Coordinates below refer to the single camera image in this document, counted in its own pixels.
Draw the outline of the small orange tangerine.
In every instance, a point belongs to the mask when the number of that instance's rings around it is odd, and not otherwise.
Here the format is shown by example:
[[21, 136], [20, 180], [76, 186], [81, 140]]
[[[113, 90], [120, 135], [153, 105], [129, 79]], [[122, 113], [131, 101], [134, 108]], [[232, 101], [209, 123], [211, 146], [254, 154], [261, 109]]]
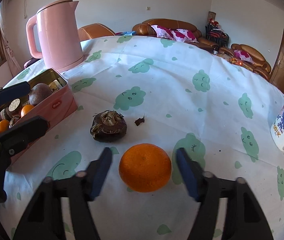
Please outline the small orange tangerine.
[[29, 111], [31, 111], [34, 108], [33, 105], [25, 105], [21, 109], [20, 116], [23, 118]]
[[0, 133], [3, 133], [9, 129], [9, 121], [4, 119], [0, 121]]

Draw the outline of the large orange fruit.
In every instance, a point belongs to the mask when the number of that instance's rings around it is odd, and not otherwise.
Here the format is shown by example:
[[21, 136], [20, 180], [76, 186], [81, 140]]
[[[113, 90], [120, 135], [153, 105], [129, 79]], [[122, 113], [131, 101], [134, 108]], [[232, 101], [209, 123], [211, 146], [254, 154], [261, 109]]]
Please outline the large orange fruit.
[[171, 159], [162, 148], [154, 144], [137, 144], [122, 155], [119, 175], [133, 191], [157, 191], [171, 177]]

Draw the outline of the purple cut passion fruit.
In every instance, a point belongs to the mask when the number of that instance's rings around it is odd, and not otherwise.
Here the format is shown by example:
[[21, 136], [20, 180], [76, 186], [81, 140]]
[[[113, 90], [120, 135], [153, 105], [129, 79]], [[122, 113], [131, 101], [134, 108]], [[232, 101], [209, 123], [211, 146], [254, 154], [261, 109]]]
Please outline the purple cut passion fruit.
[[8, 114], [9, 114], [11, 117], [20, 116], [21, 110], [22, 110], [22, 103], [21, 103], [21, 100], [20, 100], [19, 98], [17, 98], [17, 99], [14, 99], [14, 100], [9, 104], [9, 107], [8, 107]]

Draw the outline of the whole purple passion fruit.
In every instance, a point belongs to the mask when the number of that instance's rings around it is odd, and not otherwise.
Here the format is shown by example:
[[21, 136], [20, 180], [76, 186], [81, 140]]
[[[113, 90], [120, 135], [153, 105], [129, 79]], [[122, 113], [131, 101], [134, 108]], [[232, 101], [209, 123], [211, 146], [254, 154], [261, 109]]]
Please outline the whole purple passion fruit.
[[36, 106], [45, 100], [52, 93], [50, 87], [45, 83], [35, 85], [29, 93], [29, 102], [31, 105]]

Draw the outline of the pink metal tin box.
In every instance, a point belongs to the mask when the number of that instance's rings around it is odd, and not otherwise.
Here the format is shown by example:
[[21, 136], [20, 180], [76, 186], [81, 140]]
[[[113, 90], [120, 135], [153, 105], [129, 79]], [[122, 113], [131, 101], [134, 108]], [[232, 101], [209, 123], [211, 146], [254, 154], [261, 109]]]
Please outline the pink metal tin box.
[[[69, 116], [75, 110], [77, 110], [77, 104], [74, 99], [74, 95], [67, 84], [67, 81], [54, 69], [44, 69], [38, 74], [35, 74], [30, 67], [23, 70], [13, 81], [8, 84], [5, 88], [27, 81], [31, 89], [39, 84], [47, 84], [52, 93], [45, 100], [43, 100], [38, 105], [29, 111], [23, 118], [21, 116], [11, 117], [8, 114], [8, 107], [11, 101], [0, 106], [0, 121], [8, 120], [9, 129], [12, 128], [15, 124], [22, 123], [34, 116], [42, 116], [50, 123], [50, 128], [56, 126], [60, 121]], [[22, 103], [22, 107], [25, 105], [30, 105], [29, 102], [29, 93], [26, 96], [19, 98]]]

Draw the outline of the pink electric kettle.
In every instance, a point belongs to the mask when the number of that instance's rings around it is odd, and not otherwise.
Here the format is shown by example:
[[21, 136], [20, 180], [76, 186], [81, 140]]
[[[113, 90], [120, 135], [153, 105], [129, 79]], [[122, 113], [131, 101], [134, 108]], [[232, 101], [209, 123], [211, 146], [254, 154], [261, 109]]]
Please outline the pink electric kettle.
[[42, 8], [26, 23], [29, 51], [47, 68], [62, 73], [83, 62], [76, 24], [79, 1], [58, 0]]

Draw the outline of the dark dried fruit husk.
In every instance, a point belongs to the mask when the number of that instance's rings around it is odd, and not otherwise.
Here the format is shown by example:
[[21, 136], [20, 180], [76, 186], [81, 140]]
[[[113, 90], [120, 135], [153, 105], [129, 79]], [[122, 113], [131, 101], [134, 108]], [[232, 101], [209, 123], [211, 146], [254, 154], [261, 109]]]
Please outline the dark dried fruit husk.
[[106, 110], [94, 115], [90, 134], [99, 142], [113, 142], [123, 138], [127, 132], [124, 116], [116, 111]]

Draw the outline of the brown leather chair back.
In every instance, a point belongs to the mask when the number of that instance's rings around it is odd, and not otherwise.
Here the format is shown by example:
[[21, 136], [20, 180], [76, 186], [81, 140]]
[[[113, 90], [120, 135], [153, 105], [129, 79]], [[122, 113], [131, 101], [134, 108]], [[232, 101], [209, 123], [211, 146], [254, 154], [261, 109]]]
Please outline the brown leather chair back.
[[101, 23], [85, 25], [78, 29], [78, 34], [81, 42], [94, 38], [116, 35], [113, 30]]

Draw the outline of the white tablecloth green clouds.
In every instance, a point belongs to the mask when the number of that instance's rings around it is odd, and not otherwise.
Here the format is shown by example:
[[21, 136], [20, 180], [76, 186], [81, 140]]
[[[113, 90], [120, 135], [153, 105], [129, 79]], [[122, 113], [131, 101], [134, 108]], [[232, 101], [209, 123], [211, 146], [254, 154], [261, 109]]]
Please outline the white tablecloth green clouds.
[[[91, 134], [94, 115], [115, 110], [127, 133], [108, 144], [113, 163], [90, 209], [102, 239], [186, 239], [198, 210], [174, 171], [152, 193], [127, 187], [118, 173], [123, 153], [150, 143], [168, 155], [185, 147], [217, 177], [247, 180], [274, 239], [284, 239], [284, 153], [270, 127], [284, 94], [262, 77], [185, 43], [152, 37], [86, 41], [86, 60], [63, 77], [77, 110], [31, 146], [5, 176], [0, 220], [10, 238], [40, 182], [68, 178], [98, 158], [105, 145]], [[139, 126], [135, 120], [145, 116]]]

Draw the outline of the small dark husk fragment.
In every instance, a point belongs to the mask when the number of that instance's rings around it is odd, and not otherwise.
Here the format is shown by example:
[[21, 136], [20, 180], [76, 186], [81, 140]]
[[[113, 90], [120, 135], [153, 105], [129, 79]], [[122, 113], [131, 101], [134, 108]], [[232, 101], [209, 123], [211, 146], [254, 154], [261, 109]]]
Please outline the small dark husk fragment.
[[137, 120], [135, 120], [134, 123], [135, 123], [136, 126], [139, 126], [140, 124], [142, 124], [144, 122], [145, 122], [145, 116], [138, 118]]

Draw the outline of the wooden coffee table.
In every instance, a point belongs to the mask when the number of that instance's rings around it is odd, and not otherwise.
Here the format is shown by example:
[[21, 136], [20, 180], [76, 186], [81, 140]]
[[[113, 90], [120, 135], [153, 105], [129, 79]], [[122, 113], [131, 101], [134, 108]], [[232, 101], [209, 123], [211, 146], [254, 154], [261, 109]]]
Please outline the wooden coffee table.
[[237, 65], [239, 67], [246, 68], [247, 70], [253, 72], [254, 66], [249, 64], [248, 62], [242, 61], [240, 59], [237, 59], [235, 57], [231, 57], [230, 59], [227, 60], [229, 63]]

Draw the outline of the brown leather long sofa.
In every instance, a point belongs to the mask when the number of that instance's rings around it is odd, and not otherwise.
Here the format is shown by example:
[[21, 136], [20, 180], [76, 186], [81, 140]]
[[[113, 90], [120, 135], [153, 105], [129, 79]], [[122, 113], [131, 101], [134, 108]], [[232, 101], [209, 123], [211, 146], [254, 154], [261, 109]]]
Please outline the brown leather long sofa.
[[213, 41], [209, 41], [202, 35], [201, 31], [193, 24], [172, 20], [167, 18], [152, 18], [145, 20], [142, 23], [136, 24], [132, 30], [140, 36], [153, 36], [156, 37], [155, 26], [164, 27], [169, 30], [182, 31], [186, 30], [192, 33], [192, 37], [196, 38], [194, 41], [190, 41], [191, 45], [197, 46], [198, 48], [209, 51], [210, 53], [218, 52], [219, 46]]

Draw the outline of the stacked chairs in corner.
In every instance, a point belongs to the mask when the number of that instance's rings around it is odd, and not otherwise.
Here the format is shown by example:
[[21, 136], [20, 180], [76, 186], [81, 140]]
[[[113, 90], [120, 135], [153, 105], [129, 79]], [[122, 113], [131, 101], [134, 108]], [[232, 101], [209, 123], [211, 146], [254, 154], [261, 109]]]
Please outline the stacked chairs in corner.
[[216, 13], [210, 11], [205, 25], [205, 38], [218, 44], [219, 47], [228, 47], [230, 37], [221, 29], [218, 21], [215, 20]]

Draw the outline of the pink floral sofa cushion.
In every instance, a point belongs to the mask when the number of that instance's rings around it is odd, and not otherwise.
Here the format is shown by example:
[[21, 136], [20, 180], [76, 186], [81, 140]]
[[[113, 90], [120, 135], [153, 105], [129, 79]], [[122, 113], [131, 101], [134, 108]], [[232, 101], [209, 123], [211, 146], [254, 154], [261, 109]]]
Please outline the pink floral sofa cushion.
[[186, 29], [168, 29], [166, 27], [163, 27], [161, 25], [151, 25], [151, 27], [156, 32], [156, 35], [158, 38], [166, 38], [171, 41], [178, 41], [178, 42], [196, 42], [198, 43], [198, 40], [196, 36], [190, 31]]

